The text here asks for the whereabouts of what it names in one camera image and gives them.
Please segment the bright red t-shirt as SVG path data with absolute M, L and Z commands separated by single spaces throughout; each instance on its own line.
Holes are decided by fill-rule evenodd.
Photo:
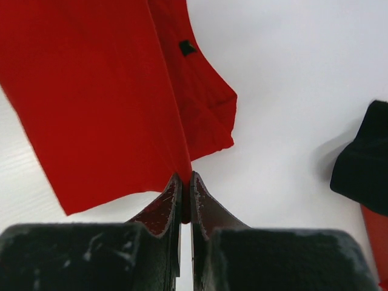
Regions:
M 1 87 L 67 215 L 188 185 L 234 144 L 185 1 L 2 1 Z

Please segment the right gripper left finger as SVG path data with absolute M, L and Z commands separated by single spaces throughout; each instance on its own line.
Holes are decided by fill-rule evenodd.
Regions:
M 1 233 L 2 290 L 175 290 L 182 181 L 122 223 L 17 224 Z

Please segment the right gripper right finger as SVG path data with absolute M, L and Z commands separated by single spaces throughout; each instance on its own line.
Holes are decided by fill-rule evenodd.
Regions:
M 195 290 L 378 290 L 359 244 L 333 229 L 256 229 L 190 181 Z

